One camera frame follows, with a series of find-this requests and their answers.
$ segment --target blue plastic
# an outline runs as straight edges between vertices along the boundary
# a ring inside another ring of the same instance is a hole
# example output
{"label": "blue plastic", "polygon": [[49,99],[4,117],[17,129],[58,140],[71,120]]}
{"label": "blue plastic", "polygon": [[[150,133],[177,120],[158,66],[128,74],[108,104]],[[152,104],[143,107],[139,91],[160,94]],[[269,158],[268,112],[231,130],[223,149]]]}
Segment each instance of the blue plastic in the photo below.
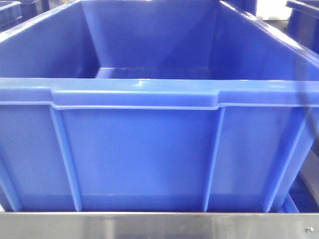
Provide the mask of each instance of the blue plastic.
{"label": "blue plastic", "polygon": [[318,56],[222,1],[75,1],[0,52],[14,211],[277,212],[317,130]]}
{"label": "blue plastic", "polygon": [[292,200],[290,194],[288,194],[282,207],[278,211],[279,213],[299,213],[299,208],[296,206],[295,202]]}
{"label": "blue plastic", "polygon": [[0,1],[0,32],[19,24],[20,19],[20,2]]}
{"label": "blue plastic", "polygon": [[226,0],[226,2],[233,4],[246,12],[256,15],[257,0]]}
{"label": "blue plastic", "polygon": [[288,35],[319,53],[319,0],[289,0],[287,6],[293,9]]}
{"label": "blue plastic", "polygon": [[49,0],[19,0],[21,2],[22,21],[27,21],[50,10]]}
{"label": "blue plastic", "polygon": [[12,208],[10,206],[9,201],[7,200],[3,188],[0,185],[0,205],[4,209],[5,212],[11,212]]}
{"label": "blue plastic", "polygon": [[313,199],[308,188],[298,175],[289,194],[301,213],[319,213],[319,206]]}

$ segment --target stainless steel shelf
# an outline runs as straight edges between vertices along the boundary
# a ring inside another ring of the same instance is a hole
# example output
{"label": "stainless steel shelf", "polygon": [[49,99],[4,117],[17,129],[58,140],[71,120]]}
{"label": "stainless steel shelf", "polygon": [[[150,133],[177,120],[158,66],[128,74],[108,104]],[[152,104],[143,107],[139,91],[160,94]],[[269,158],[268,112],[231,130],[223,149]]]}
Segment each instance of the stainless steel shelf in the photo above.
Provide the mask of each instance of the stainless steel shelf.
{"label": "stainless steel shelf", "polygon": [[319,214],[0,213],[1,239],[317,239]]}

